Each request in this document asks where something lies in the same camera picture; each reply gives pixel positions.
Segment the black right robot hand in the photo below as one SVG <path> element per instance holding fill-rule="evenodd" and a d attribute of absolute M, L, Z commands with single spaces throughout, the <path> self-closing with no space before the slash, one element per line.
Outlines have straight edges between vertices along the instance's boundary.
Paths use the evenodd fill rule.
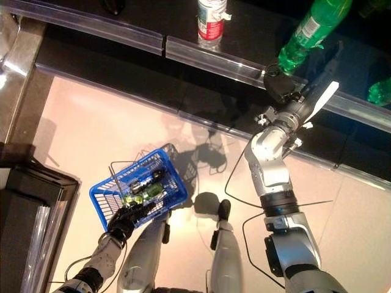
<path fill-rule="evenodd" d="M 269 95 L 279 104 L 286 104 L 299 96 L 294 80 L 276 63 L 266 67 L 263 83 Z"/>

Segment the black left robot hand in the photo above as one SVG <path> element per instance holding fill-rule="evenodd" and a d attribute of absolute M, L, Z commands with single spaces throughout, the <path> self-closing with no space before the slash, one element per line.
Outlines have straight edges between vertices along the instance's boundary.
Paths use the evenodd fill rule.
<path fill-rule="evenodd" d="M 120 208 L 110 219 L 107 232 L 124 246 L 132 235 L 135 224 L 144 219 L 155 206 L 156 204 L 151 202 L 147 205 L 135 204 Z"/>

